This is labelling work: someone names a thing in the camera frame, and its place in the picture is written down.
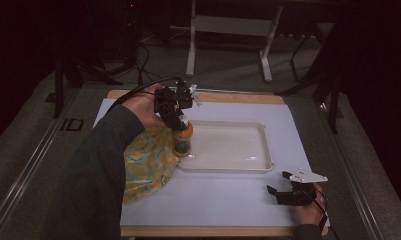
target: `black cable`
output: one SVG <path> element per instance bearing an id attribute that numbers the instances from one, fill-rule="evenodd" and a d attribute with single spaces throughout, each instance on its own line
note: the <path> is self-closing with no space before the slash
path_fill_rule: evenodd
<path id="1" fill-rule="evenodd" d="M 321 191 L 319 191 L 319 190 L 317 190 L 317 189 L 315 189 L 318 193 L 320 193 L 321 194 L 321 196 L 324 198 L 324 204 L 325 204 L 325 209 L 324 208 L 322 208 L 322 206 L 318 203 L 318 201 L 316 201 L 316 199 L 313 199 L 313 202 L 319 207 L 319 209 L 321 209 L 321 211 L 322 211 L 322 214 L 326 214 L 327 213 L 327 210 L 328 210 L 328 198 L 321 192 Z M 307 192 L 305 192 L 305 191 L 301 191 L 301 192 L 303 192 L 304 194 L 306 194 L 309 198 L 311 198 L 312 199 L 312 197 L 307 193 Z M 332 231 L 332 233 L 334 234 L 334 237 L 337 239 L 337 240 L 340 240 L 340 237 L 338 236 L 338 233 L 335 231 L 335 229 L 334 229 L 334 227 L 333 226 L 329 226 L 329 229 Z"/>
<path id="2" fill-rule="evenodd" d="M 131 68 L 128 69 L 126 72 L 121 73 L 121 74 L 118 75 L 118 76 L 114 76 L 113 78 L 114 78 L 114 79 L 118 79 L 118 78 L 122 77 L 123 75 L 126 75 L 126 74 L 130 73 L 130 72 L 132 71 L 132 68 L 133 68 L 133 67 L 131 67 Z"/>
<path id="3" fill-rule="evenodd" d="M 101 73 L 107 74 L 107 75 L 116 75 L 116 74 L 126 71 L 128 69 L 131 69 L 134 66 L 134 64 L 135 64 L 135 61 L 132 59 L 129 60 L 129 58 L 128 58 L 127 60 L 125 60 L 125 62 L 122 66 L 119 66 L 117 68 L 110 69 L 110 70 L 101 70 Z"/>
<path id="4" fill-rule="evenodd" d="M 158 75 L 158 74 L 156 74 L 156 73 L 153 73 L 153 72 L 148 71 L 147 69 L 144 69 L 143 72 L 144 72 L 144 74 L 148 77 L 148 79 L 150 80 L 150 82 L 154 81 L 153 78 L 152 78 L 150 75 L 153 75 L 153 76 L 155 76 L 156 78 L 159 78 L 159 79 L 160 79 L 160 78 L 163 78 L 162 76 L 160 76 L 160 75 Z"/>
<path id="5" fill-rule="evenodd" d="M 147 92 L 147 91 L 141 91 L 141 92 L 139 92 L 139 93 L 146 93 L 146 94 L 153 95 L 154 97 L 161 98 L 161 96 L 159 96 L 159 95 L 157 95 L 157 94 L 154 94 L 154 93 L 151 93 L 151 92 Z"/>
<path id="6" fill-rule="evenodd" d="M 146 54 L 147 54 L 146 59 L 144 60 L 144 63 L 143 63 L 142 66 L 141 66 L 141 69 L 139 69 L 139 71 L 138 71 L 138 85 L 143 85 L 142 73 L 143 73 L 144 67 L 146 66 L 147 61 L 148 61 L 148 59 L 149 59 L 149 57 L 150 57 L 150 52 L 149 52 L 148 49 L 147 49 L 146 47 L 144 47 L 142 44 L 139 44 L 139 46 L 140 46 L 142 49 L 144 49 L 144 50 L 146 51 Z"/>
<path id="7" fill-rule="evenodd" d="M 123 96 L 116 99 L 116 101 L 112 104 L 112 106 L 110 106 L 110 108 L 109 108 L 109 110 L 107 110 L 107 112 L 110 112 L 110 110 L 112 110 L 116 105 L 124 103 L 126 100 L 130 99 L 135 94 L 140 93 L 145 88 L 148 88 L 151 85 L 154 85 L 156 83 L 161 83 L 161 82 L 170 81 L 170 80 L 178 80 L 178 82 L 184 82 L 184 80 L 180 77 L 167 77 L 167 78 L 162 78 L 162 79 L 147 83 L 145 85 L 137 86 L 134 89 L 132 89 L 131 91 L 129 91 L 128 93 L 126 93 Z"/>
<path id="8" fill-rule="evenodd" d="M 100 71 L 98 71 L 97 69 L 95 69 L 93 66 L 85 64 L 83 61 L 79 60 L 78 58 L 73 57 L 71 59 L 76 63 L 76 65 L 78 65 L 80 67 L 80 69 L 82 71 L 89 73 L 93 76 L 96 76 L 100 80 L 102 80 L 110 85 L 123 85 L 123 83 L 115 81 L 114 79 L 106 76 L 105 74 L 103 74 Z"/>

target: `gray carpet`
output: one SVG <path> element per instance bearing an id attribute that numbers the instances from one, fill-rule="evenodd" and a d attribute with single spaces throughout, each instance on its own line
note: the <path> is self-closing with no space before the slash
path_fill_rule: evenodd
<path id="1" fill-rule="evenodd" d="M 199 40 L 197 47 L 195 75 L 189 79 L 201 89 L 272 94 L 296 84 L 288 60 L 298 41 L 290 38 L 278 38 L 274 41 L 269 57 L 274 81 L 265 83 L 257 53 L 261 39 L 249 39 L 249 44 L 229 44 L 225 41 L 211 44 L 212 37 L 216 36 L 199 36 L 201 37 L 203 39 Z M 145 69 L 151 72 L 151 78 L 157 78 L 153 74 L 162 77 L 185 75 L 188 55 L 186 36 L 179 35 L 168 46 L 157 44 L 158 40 L 154 38 L 149 38 L 148 41 L 144 43 L 149 50 Z M 318 43 L 310 39 L 296 58 L 300 74 L 307 71 L 318 50 Z M 144 50 L 140 49 L 139 54 L 141 61 L 145 59 Z M 117 80 L 125 82 L 121 87 L 105 85 L 86 76 L 87 83 L 62 116 L 83 119 L 82 131 L 58 131 L 54 135 L 30 184 L 5 222 L 0 239 L 37 239 L 61 171 L 70 154 L 90 131 L 101 100 L 110 89 L 133 87 L 137 76 L 135 69 L 125 75 L 116 76 Z M 54 106 L 44 102 L 47 94 L 53 91 L 53 86 L 52 76 L 46 78 L 0 138 L 0 203 L 26 161 L 31 158 L 31 153 L 36 151 L 43 134 L 51 124 L 57 123 L 51 119 Z M 309 87 L 294 96 L 285 97 L 284 100 L 292 111 L 312 169 L 325 173 L 330 179 L 322 186 L 329 198 L 328 211 L 332 225 L 340 239 L 373 239 L 368 235 L 367 226 L 358 211 L 358 203 L 352 195 L 354 189 L 348 184 L 348 176 L 341 171 L 343 158 L 349 161 L 354 176 L 357 177 L 357 183 L 381 230 L 382 239 L 401 239 L 401 204 L 372 144 L 351 110 L 347 97 L 340 97 L 341 114 L 337 119 L 339 134 L 335 136 L 325 123 L 325 112 L 311 100 L 310 94 L 313 90 L 314 86 Z M 335 237 L 330 232 L 324 239 Z"/>

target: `plastic tray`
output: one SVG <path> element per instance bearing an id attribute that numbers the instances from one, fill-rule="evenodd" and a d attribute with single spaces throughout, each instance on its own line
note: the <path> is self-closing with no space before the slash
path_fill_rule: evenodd
<path id="1" fill-rule="evenodd" d="M 181 158 L 185 172 L 257 172 L 273 167 L 265 126 L 256 122 L 190 120 L 191 154 Z"/>

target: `black device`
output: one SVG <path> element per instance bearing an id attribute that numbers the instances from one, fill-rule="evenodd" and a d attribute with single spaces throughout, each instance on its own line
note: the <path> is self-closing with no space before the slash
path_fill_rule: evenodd
<path id="1" fill-rule="evenodd" d="M 172 130 L 185 130 L 187 126 L 179 116 L 184 115 L 182 109 L 193 106 L 193 97 L 187 82 L 178 81 L 175 91 L 164 87 L 156 90 L 155 95 L 154 112 L 159 113 L 166 126 Z"/>
<path id="2" fill-rule="evenodd" d="M 282 176 L 290 180 L 293 175 L 289 172 L 282 172 Z M 312 183 L 299 183 L 291 181 L 291 192 L 278 192 L 271 186 L 266 186 L 269 194 L 274 195 L 280 205 L 303 206 L 309 205 L 316 198 L 316 189 Z"/>
<path id="3" fill-rule="evenodd" d="M 194 90 L 191 90 L 190 87 L 188 87 L 187 82 L 179 77 L 162 78 L 154 82 L 138 86 L 118 98 L 107 112 L 112 110 L 116 105 L 122 104 L 129 98 L 133 97 L 135 94 L 142 93 L 147 87 L 156 83 L 170 80 L 177 80 L 176 89 L 173 91 L 166 86 L 155 91 L 154 112 L 159 113 L 166 126 L 172 128 L 172 130 L 185 130 L 187 126 L 183 121 L 181 121 L 179 116 L 183 115 L 182 109 L 191 108 L 193 106 L 193 94 L 195 93 Z"/>

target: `white surface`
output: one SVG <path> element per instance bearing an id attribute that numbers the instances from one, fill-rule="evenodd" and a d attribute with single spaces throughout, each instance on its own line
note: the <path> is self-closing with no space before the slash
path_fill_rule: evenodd
<path id="1" fill-rule="evenodd" d="M 265 126 L 256 122 L 190 121 L 191 153 L 181 158 L 185 172 L 266 173 L 273 166 Z"/>
<path id="2" fill-rule="evenodd" d="M 116 101 L 116 99 L 103 99 L 101 103 L 100 110 L 98 110 L 97 117 L 95 118 L 94 125 L 107 113 L 107 110 L 112 106 L 112 104 Z"/>
<path id="3" fill-rule="evenodd" d="M 103 102 L 97 119 L 113 101 Z M 185 109 L 184 114 L 190 120 L 265 125 L 274 168 L 266 174 L 187 173 L 176 169 L 163 189 L 123 205 L 121 225 L 293 226 L 292 207 L 278 205 L 266 189 L 270 185 L 278 191 L 290 191 L 290 181 L 282 177 L 282 171 L 310 170 L 288 107 L 204 102 Z"/>
<path id="4" fill-rule="evenodd" d="M 290 181 L 299 183 L 313 183 L 313 182 L 326 182 L 328 178 L 319 174 L 313 173 L 305 169 L 299 169 L 297 172 L 293 172 L 290 176 Z"/>

